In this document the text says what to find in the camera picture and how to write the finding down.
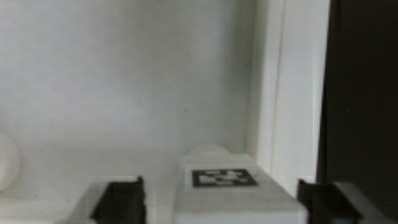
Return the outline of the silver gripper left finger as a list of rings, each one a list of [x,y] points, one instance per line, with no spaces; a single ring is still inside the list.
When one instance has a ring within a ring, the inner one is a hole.
[[[146,182],[96,182],[80,197],[68,224],[148,224]]]

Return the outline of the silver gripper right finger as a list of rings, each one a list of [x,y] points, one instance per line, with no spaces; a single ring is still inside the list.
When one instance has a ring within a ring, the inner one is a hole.
[[[299,180],[297,200],[308,209],[308,224],[390,224],[390,218],[349,182]]]

